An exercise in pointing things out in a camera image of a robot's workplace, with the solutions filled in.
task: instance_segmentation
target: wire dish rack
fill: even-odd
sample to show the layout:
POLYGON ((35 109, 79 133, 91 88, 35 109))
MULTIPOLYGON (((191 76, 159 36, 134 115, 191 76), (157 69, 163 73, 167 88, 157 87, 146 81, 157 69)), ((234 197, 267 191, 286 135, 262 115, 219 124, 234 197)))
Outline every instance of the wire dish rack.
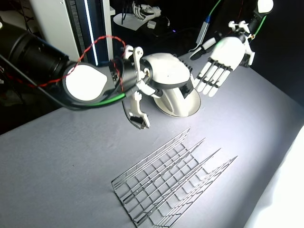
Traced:
POLYGON ((193 152, 205 139, 187 149, 183 142, 189 131, 181 132, 111 182, 136 227, 171 227, 236 159, 207 172, 204 164, 218 151, 199 162, 193 152))

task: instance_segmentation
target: table surface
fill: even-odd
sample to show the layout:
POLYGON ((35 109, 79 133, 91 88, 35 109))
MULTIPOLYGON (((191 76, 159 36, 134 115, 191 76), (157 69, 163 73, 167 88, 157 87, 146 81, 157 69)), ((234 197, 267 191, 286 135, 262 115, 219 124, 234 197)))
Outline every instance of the table surface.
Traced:
MULTIPOLYGON (((207 57, 191 62, 196 74, 207 57)), ((121 104, 59 109, 0 136, 1 228, 133 228, 111 180, 191 127, 206 156, 238 158, 174 225, 243 227, 304 123, 304 110, 252 69, 239 67, 193 116, 163 114, 151 98, 151 128, 134 128, 121 104)))

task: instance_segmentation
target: white robotic hand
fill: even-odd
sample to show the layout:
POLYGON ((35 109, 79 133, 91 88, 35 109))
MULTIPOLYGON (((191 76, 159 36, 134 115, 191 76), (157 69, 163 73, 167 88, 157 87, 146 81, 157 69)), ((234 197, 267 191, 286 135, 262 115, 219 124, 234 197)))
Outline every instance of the white robotic hand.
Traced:
POLYGON ((133 14, 140 20, 149 21, 161 15, 159 7, 151 7, 149 5, 136 5, 135 1, 132 3, 133 14))
POLYGON ((215 46, 207 64, 194 80, 198 92, 212 97, 222 86, 231 71, 241 63, 245 54, 249 56, 248 65, 253 62, 255 53, 250 49, 248 38, 251 37, 248 24, 241 21, 229 22, 229 27, 239 33, 238 37, 225 37, 215 46))

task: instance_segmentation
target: metal frame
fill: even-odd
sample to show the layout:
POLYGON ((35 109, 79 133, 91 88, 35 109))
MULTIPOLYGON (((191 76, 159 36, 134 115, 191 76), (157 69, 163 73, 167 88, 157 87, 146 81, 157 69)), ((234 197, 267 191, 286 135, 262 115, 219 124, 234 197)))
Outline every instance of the metal frame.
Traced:
POLYGON ((199 162, 193 152, 205 139, 187 149, 183 142, 189 130, 181 132, 111 182, 136 227, 171 227, 236 159, 208 173, 204 164, 219 150, 199 162))

